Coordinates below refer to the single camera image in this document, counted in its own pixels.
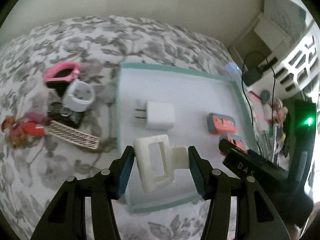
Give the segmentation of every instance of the wall charger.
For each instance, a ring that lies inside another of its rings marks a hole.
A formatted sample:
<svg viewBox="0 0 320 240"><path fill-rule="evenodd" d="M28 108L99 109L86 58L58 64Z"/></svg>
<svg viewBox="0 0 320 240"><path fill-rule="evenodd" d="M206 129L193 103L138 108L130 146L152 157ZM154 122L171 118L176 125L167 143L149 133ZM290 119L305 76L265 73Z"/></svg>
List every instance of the wall charger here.
<svg viewBox="0 0 320 240"><path fill-rule="evenodd" d="M147 102L147 109L136 109L145 112L145 116L135 116L138 119L146 119L147 129L170 130L174 127L174 107L169 103Z"/></svg>

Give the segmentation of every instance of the purple object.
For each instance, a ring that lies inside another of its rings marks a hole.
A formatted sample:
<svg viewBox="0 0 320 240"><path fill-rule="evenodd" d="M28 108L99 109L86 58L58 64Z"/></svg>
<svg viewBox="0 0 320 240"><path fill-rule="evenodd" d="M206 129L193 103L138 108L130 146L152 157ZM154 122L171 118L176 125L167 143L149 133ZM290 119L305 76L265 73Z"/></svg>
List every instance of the purple object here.
<svg viewBox="0 0 320 240"><path fill-rule="evenodd" d="M35 112L27 112L25 114L25 117L27 117L27 118L31 119L32 121L35 121L41 125L49 125L50 122L52 121L52 118L47 117L42 114L35 113Z"/></svg>

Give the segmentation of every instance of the white tray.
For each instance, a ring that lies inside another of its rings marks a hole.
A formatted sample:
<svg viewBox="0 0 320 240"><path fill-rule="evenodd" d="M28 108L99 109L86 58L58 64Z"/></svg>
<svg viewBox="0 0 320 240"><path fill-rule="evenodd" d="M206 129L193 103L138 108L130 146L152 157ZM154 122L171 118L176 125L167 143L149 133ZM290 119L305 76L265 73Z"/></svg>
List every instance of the white tray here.
<svg viewBox="0 0 320 240"><path fill-rule="evenodd" d="M236 177L222 162L219 153L219 135L209 134L207 115L225 114L236 121L237 135L246 138L250 149L257 151L253 128L242 94L234 82L221 76L178 67L126 63L121 65L117 91L118 149L120 155L135 138L167 134L171 146L194 145L199 155ZM173 129L148 130L136 108L144 108L147 101L167 102L175 108ZM151 152L154 172L162 166L160 153ZM136 162L133 165L125 193L129 212L151 212L177 206L200 198L189 170L176 170L175 182L169 186L145 193L142 190Z"/></svg>

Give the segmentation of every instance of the floral bedsheet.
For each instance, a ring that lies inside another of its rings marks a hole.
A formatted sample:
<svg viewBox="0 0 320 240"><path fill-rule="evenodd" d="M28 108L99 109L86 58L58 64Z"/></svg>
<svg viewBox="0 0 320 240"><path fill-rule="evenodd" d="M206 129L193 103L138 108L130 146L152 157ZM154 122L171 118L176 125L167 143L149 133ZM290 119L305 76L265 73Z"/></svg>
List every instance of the floral bedsheet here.
<svg viewBox="0 0 320 240"><path fill-rule="evenodd" d="M45 208L67 176L93 176L118 157L115 94L119 64L145 62L226 75L231 61L224 45L199 33L150 19L80 17L33 29L0 48L0 119L28 111L47 113L60 101L42 82L43 72L61 61L83 65L81 80L97 99L80 130L101 137L92 152L53 137L33 137L13 150L0 133L0 209L21 239L30 239ZM86 209L90 213L90 201ZM122 239L199 239L209 203L197 200L147 214L128 214L125 200L113 201ZM230 238L235 230L231 214ZM93 239L87 220L88 239Z"/></svg>

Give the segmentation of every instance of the silver screw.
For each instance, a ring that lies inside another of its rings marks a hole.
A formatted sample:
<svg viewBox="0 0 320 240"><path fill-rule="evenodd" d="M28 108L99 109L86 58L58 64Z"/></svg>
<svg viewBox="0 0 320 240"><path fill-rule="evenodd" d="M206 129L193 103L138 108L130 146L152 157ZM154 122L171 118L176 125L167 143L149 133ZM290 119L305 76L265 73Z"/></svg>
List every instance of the silver screw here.
<svg viewBox="0 0 320 240"><path fill-rule="evenodd" d="M216 175L216 176L219 176L221 174L221 171L218 170L218 169L214 169L214 170L212 170L212 174Z"/></svg>
<svg viewBox="0 0 320 240"><path fill-rule="evenodd" d="M72 182L73 180L75 179L75 176L68 176L67 177L67 179L66 179L66 181L68 181L68 182Z"/></svg>
<svg viewBox="0 0 320 240"><path fill-rule="evenodd" d="M255 182L255 179L254 179L254 177L252 177L252 176L248 176L248 177L247 177L247 181L249 181L249 182Z"/></svg>
<svg viewBox="0 0 320 240"><path fill-rule="evenodd" d="M110 174L110 170L109 169L104 169L101 171L102 175L109 175Z"/></svg>

